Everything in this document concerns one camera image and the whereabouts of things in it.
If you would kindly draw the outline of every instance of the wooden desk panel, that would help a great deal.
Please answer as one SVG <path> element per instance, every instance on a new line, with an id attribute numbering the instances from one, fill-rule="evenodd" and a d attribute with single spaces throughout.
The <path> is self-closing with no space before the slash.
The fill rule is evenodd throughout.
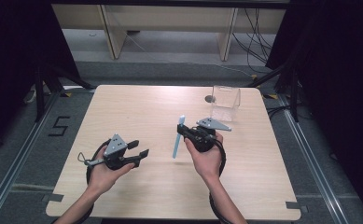
<path id="1" fill-rule="evenodd" d="M 182 141 L 172 158 L 179 116 L 186 116 L 189 127 L 209 117 L 204 97 L 211 92 L 211 87 L 98 87 L 53 191 L 63 201 L 49 202 L 48 215 L 60 216 L 86 188 L 78 153 L 89 158 L 118 133 L 126 142 L 140 140 L 126 157 L 147 148 L 149 155 L 96 202 L 93 217 L 216 219 Z M 220 131 L 227 153 L 221 180 L 246 219 L 299 219 L 299 209 L 286 208 L 296 198 L 260 93 L 241 94 L 235 121 L 224 122 L 232 132 Z"/>

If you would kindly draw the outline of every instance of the table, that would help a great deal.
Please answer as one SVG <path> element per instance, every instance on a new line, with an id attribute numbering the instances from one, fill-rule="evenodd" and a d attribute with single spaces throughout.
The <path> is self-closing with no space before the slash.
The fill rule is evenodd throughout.
<path id="1" fill-rule="evenodd" d="M 49 202 L 47 214 L 60 216 L 86 188 L 79 152 L 90 157 L 118 133 L 125 142 L 140 141 L 126 157 L 147 148 L 149 155 L 102 195 L 92 217 L 216 219 L 182 141 L 172 157 L 179 116 L 186 116 L 189 127 L 209 117 L 204 97 L 211 92 L 211 87 L 99 86 L 53 191 L 63 199 Z M 300 210 L 286 206 L 297 200 L 261 95 L 241 89 L 241 100 L 236 119 L 223 122 L 232 131 L 219 131 L 227 153 L 221 181 L 246 219 L 297 220 Z"/>

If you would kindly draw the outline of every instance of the blue pen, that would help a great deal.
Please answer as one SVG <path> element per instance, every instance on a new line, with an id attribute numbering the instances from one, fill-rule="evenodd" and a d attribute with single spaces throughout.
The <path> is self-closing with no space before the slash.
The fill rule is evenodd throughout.
<path id="1" fill-rule="evenodd" d="M 178 124 L 181 124 L 181 126 L 184 124 L 184 121 L 185 121 L 185 116 L 182 115 L 178 121 Z M 175 149 L 173 150 L 173 159 L 175 159 L 175 156 L 177 155 L 177 150 L 178 150 L 178 145 L 180 143 L 180 137 L 181 137 L 181 134 L 177 134 L 177 137 L 175 139 Z"/>

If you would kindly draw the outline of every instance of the wooden table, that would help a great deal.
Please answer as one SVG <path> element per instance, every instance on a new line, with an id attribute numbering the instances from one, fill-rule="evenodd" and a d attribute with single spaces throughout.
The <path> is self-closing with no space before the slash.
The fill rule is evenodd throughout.
<path id="1" fill-rule="evenodd" d="M 186 116 L 189 127 L 209 117 L 204 97 L 211 92 L 211 87 L 99 86 L 53 191 L 63 200 L 49 202 L 47 214 L 60 216 L 86 188 L 78 153 L 90 159 L 118 133 L 125 142 L 140 141 L 126 157 L 147 148 L 149 155 L 95 203 L 92 217 L 216 219 L 182 141 L 172 158 L 179 116 Z M 261 95 L 241 89 L 241 99 L 236 119 L 223 122 L 232 131 L 219 131 L 227 153 L 221 181 L 246 219 L 297 220 L 300 210 L 286 207 L 297 200 Z"/>

